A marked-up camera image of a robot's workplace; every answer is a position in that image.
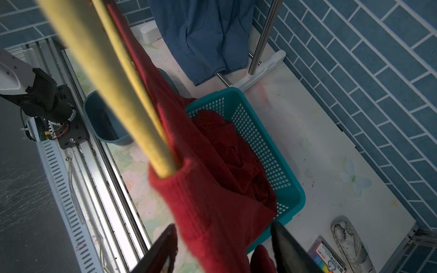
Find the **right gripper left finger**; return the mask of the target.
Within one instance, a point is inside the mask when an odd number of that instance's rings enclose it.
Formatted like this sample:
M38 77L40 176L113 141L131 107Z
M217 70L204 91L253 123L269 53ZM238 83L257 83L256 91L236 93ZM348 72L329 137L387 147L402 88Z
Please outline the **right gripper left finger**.
M176 225L170 224L151 249L134 267L132 273L172 273L178 253Z

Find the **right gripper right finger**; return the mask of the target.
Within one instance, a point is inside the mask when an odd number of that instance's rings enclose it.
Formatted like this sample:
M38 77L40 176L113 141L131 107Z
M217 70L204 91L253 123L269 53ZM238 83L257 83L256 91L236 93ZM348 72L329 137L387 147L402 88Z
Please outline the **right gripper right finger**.
M323 272L279 221L272 222L270 233L279 273Z

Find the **red t-shirt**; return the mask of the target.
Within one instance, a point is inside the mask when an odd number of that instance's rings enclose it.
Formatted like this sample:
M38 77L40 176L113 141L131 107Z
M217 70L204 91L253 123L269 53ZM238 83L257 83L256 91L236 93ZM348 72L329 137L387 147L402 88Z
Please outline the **red t-shirt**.
M247 248L277 214L277 199L265 170L234 126L210 110L190 119L190 103L170 84L136 40L114 1L104 3L141 79L142 91L166 133L175 174L151 186L171 210L179 234L206 273L273 273L266 248Z

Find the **blue grey t-shirt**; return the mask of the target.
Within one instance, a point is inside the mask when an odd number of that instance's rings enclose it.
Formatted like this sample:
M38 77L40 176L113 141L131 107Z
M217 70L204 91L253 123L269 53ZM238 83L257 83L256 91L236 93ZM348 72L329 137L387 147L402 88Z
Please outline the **blue grey t-shirt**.
M194 85L247 67L255 1L148 4L168 49Z

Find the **yellow plastic hanger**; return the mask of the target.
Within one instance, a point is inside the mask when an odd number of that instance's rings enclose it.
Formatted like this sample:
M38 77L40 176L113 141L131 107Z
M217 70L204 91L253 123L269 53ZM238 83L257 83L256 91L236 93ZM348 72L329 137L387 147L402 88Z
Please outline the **yellow plastic hanger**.
M156 174L175 174L165 131L103 1L45 0L38 5Z

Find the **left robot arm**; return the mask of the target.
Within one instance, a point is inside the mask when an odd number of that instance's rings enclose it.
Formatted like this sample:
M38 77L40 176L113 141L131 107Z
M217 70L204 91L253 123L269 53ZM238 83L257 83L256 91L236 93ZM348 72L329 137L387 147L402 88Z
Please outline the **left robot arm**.
M1 97L20 107L34 119L36 129L23 121L31 141L57 141L65 150L89 139L79 110L67 85L40 68L1 49Z

